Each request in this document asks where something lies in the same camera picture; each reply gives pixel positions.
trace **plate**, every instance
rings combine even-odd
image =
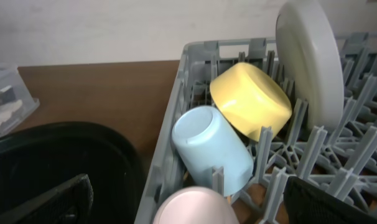
[[[338,48],[316,0],[288,1],[276,24],[277,52],[297,98],[309,102],[307,127],[334,130],[343,113],[344,87]]]

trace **brown tabletop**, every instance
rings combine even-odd
[[[40,106],[17,130],[61,121],[89,121],[121,133],[151,159],[178,61],[19,68]]]

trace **white wall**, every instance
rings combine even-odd
[[[198,40],[274,36],[286,0],[0,0],[0,62],[175,60]],[[320,0],[335,33],[377,31],[377,2]]]

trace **dish rack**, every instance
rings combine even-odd
[[[336,37],[340,48],[345,107],[338,128],[307,130],[307,102],[295,98],[294,81],[284,78],[276,53],[268,50],[273,38],[195,42],[184,47],[177,76],[165,112],[151,168],[135,224],[152,223],[157,209],[171,194],[183,187],[185,166],[170,139],[174,123],[187,110],[214,105],[209,84],[237,62],[251,63],[280,84],[293,107],[286,126],[272,139],[262,128],[259,142],[243,138],[254,159],[254,176],[232,203],[241,199],[263,220],[276,223],[282,193],[289,176],[296,175],[349,205],[377,218],[377,206],[370,210],[364,195],[377,200],[377,49],[370,40],[377,34],[355,33]],[[248,45],[248,54],[221,58],[220,47]],[[314,167],[321,174],[313,174]],[[213,189],[223,191],[223,169],[213,170]],[[246,189],[261,184],[266,197],[262,207],[252,202]]]

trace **yellow bowl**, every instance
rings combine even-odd
[[[280,86],[248,63],[237,63],[214,79],[210,91],[225,118],[255,141],[259,141],[262,126],[271,127],[275,137],[292,114]]]

